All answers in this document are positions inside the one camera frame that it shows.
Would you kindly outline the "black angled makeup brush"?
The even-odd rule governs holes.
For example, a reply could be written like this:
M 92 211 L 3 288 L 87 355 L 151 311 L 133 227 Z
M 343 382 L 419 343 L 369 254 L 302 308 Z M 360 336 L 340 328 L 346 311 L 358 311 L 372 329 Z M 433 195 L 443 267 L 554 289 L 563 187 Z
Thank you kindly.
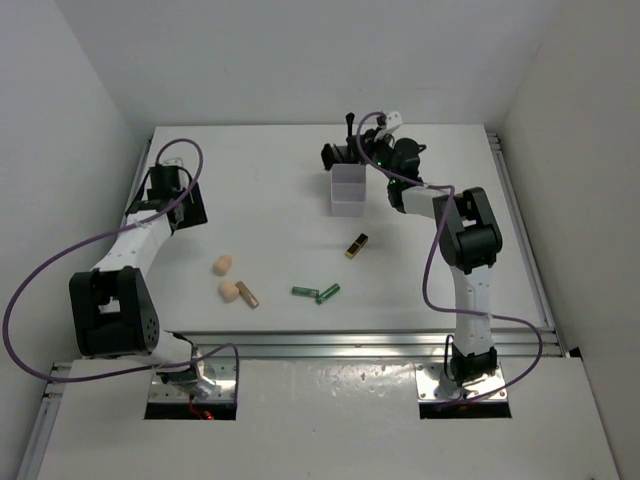
M 346 124 L 347 124 L 347 137 L 346 137 L 346 153 L 347 153 L 347 162 L 350 164 L 357 164 L 359 162 L 357 155 L 353 153 L 353 144 L 354 144 L 354 122 L 355 122 L 355 114 L 353 112 L 349 112 L 345 116 Z

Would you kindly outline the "black fan makeup brush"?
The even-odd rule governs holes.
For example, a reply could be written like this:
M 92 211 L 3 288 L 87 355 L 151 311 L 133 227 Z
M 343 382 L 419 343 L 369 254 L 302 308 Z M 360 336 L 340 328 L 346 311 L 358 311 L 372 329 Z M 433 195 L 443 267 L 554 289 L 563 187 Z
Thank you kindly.
M 321 160 L 325 171 L 330 171 L 336 164 L 346 164 L 350 160 L 347 146 L 326 143 L 321 150 Z

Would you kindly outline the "black gold lipstick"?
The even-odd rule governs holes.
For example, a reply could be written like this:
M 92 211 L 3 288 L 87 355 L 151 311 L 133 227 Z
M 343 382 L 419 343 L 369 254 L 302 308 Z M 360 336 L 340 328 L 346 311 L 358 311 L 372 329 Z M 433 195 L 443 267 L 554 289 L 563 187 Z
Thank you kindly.
M 345 251 L 346 257 L 349 259 L 353 259 L 366 245 L 368 240 L 369 240 L 369 237 L 366 234 L 361 233 L 346 249 Z

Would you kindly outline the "beige makeup sponge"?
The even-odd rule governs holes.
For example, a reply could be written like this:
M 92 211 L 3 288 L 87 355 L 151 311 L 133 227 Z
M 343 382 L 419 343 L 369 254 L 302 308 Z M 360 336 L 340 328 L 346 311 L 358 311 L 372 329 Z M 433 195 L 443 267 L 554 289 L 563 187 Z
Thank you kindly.
M 212 272 L 217 276 L 225 276 L 232 267 L 231 255 L 220 256 L 212 265 Z
M 239 288 L 229 281 L 222 281 L 219 284 L 218 291 L 225 303 L 232 303 L 240 296 Z

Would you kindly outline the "rose gold lipstick tube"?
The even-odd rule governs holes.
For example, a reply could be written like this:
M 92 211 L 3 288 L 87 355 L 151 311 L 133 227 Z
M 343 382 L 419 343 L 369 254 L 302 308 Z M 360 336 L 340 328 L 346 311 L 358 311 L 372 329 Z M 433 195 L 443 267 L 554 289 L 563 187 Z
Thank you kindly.
M 259 306 L 259 301 L 244 282 L 238 281 L 235 286 L 238 289 L 240 296 L 251 309 L 255 309 Z

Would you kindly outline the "green lip balm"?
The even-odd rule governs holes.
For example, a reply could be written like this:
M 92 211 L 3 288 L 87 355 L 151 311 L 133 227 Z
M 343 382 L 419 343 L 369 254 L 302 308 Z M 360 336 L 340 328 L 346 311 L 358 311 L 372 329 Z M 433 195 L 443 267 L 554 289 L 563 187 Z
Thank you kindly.
M 315 301 L 318 305 L 321 305 L 325 303 L 327 300 L 329 300 L 331 297 L 336 295 L 340 290 L 341 290 L 340 285 L 338 283 L 334 283 L 324 291 L 320 292 L 316 296 Z
M 291 288 L 291 294 L 295 296 L 315 299 L 318 297 L 319 291 L 317 289 L 308 288 L 308 287 L 293 286 Z

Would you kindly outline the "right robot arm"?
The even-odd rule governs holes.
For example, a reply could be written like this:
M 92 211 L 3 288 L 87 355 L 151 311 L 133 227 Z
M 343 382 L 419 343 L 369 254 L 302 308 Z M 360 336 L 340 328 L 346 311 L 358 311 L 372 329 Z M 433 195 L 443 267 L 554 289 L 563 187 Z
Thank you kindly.
M 347 151 L 385 174 L 392 208 L 436 223 L 434 250 L 450 267 L 455 290 L 456 325 L 445 349 L 445 376 L 462 386 L 497 369 L 489 288 L 502 235 L 482 188 L 457 194 L 451 186 L 424 182 L 419 167 L 425 146 L 408 138 L 391 143 L 389 137 L 381 127 L 359 135 L 350 126 Z

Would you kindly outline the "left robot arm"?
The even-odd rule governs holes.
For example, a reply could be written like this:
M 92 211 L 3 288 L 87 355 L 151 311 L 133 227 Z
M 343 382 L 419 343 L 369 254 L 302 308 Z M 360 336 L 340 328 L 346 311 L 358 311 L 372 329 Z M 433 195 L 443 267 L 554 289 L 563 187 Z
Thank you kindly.
M 165 384 L 193 394 L 203 381 L 191 360 L 197 348 L 161 327 L 145 277 L 160 247 L 176 231 L 207 222 L 198 186 L 168 213 L 152 216 L 176 200 L 192 180 L 181 165 L 154 165 L 125 213 L 125 232 L 88 272 L 76 273 L 69 292 L 76 340 L 85 357 L 132 357 L 155 365 Z

